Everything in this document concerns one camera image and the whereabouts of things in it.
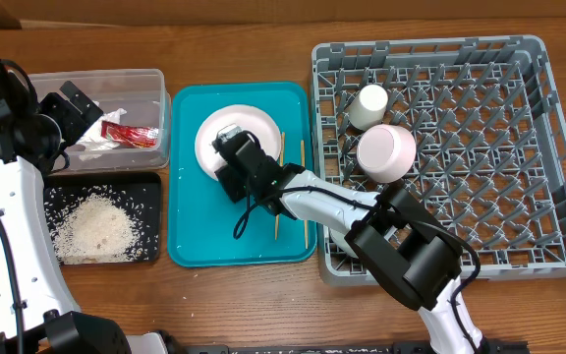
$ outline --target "candy wrapper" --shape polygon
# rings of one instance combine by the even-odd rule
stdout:
[[[104,121],[102,138],[130,148],[152,148],[156,145],[158,128],[129,127]]]

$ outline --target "red snack wrapper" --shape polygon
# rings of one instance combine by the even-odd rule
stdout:
[[[158,128],[129,127],[103,121],[102,138],[131,148],[152,148],[156,145]]]

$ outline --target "transparent container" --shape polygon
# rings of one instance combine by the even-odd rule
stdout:
[[[30,75],[38,100],[48,93],[58,92],[71,81],[90,99],[99,103],[104,113],[125,109],[120,124],[158,128],[154,147],[116,147],[88,151],[75,145],[65,152],[71,165],[66,173],[162,168],[169,162],[171,98],[165,88],[163,73],[156,69],[100,70]],[[64,166],[60,157],[54,169]]]

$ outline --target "pair of chopsticks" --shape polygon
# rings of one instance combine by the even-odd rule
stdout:
[[[285,158],[285,133],[281,134],[281,157],[279,158],[279,165],[283,166],[283,159]],[[305,141],[301,140],[301,165],[305,167]],[[309,227],[308,222],[305,220],[303,221],[305,225],[305,249],[310,246],[309,240]],[[274,221],[274,241],[278,240],[279,238],[279,215],[276,215],[276,219]]]

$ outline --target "white cup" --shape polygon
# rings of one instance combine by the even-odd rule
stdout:
[[[383,121],[388,92],[379,85],[367,85],[360,90],[357,97],[347,107],[349,122],[362,131],[380,124]]]
[[[366,175],[378,183],[403,177],[412,167],[417,145],[405,128],[386,124],[368,129],[358,143],[358,163]]]

